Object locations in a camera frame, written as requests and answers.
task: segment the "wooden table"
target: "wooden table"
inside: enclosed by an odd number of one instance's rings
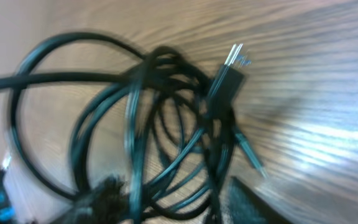
[[[244,43],[252,64],[244,69],[249,79],[234,109],[270,177],[261,179],[238,150],[231,174],[295,223],[358,223],[358,1],[59,0],[45,10],[44,37],[96,29],[145,50],[172,45],[210,75],[232,44]],[[104,46],[73,44],[57,50],[41,68],[120,71],[132,63]],[[102,88],[28,91],[23,114],[29,145],[45,172],[63,185],[72,186],[71,128]],[[111,173],[129,174],[124,107],[124,101],[116,105],[95,132],[89,164],[93,185]],[[6,182],[20,221],[46,222],[68,206],[34,184],[17,158]],[[195,188],[189,184],[175,197]]]

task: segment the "black cable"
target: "black cable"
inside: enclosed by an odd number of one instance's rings
[[[130,53],[141,60],[139,64],[128,69],[119,75],[95,72],[54,72],[32,74],[39,63],[53,50],[79,40],[97,41],[107,43],[112,47]],[[174,75],[184,75],[187,81],[179,80]],[[21,129],[20,108],[22,95],[27,88],[37,84],[55,82],[105,82],[111,83],[105,90],[93,98],[78,118],[70,139],[71,169],[78,191],[74,194],[61,189],[48,178],[46,178],[35,164],[25,146],[25,138]],[[93,135],[94,127],[105,113],[121,98],[128,96],[126,110],[126,131],[125,149],[131,157],[132,179],[131,193],[129,195],[129,217],[134,223],[140,223],[146,218],[165,216],[174,220],[188,220],[197,217],[207,208],[209,209],[209,222],[222,223],[219,192],[222,189],[225,176],[231,161],[236,143],[233,128],[235,125],[234,112],[229,109],[220,113],[219,117],[210,117],[207,114],[200,114],[200,103],[206,99],[212,80],[201,70],[188,63],[176,50],[170,47],[158,47],[149,54],[142,54],[131,46],[120,40],[89,32],[74,32],[51,37],[38,45],[22,62],[19,71],[13,77],[0,78],[0,90],[10,89],[10,97],[7,112],[7,128],[12,142],[20,157],[35,175],[47,188],[56,194],[69,200],[76,200],[81,195],[91,190],[88,172],[87,159],[88,148]],[[148,113],[147,120],[143,127],[137,127],[137,105],[141,100],[141,93],[144,89],[154,90],[154,101]],[[177,92],[190,90],[193,93],[193,100],[189,101]],[[163,115],[165,102],[171,99],[175,103],[178,125],[180,127],[180,138],[175,139],[173,134],[166,127]],[[196,117],[195,129],[190,136],[185,136],[181,110],[189,110]],[[178,155],[171,160],[159,143],[156,125],[161,120],[162,129],[169,140],[177,145]],[[214,130],[213,121],[220,121],[219,134]],[[147,154],[147,141],[149,134],[154,136],[157,145],[160,162],[164,170],[150,182],[144,181],[144,162]],[[210,144],[205,146],[201,137],[207,135]],[[168,188],[180,168],[181,162],[190,153],[202,153],[204,161],[185,177],[176,186]],[[158,201],[181,186],[185,185],[197,173],[205,168],[208,173],[208,180],[182,201],[163,208]],[[207,197],[200,206],[185,213],[178,212],[203,196],[209,190]]]

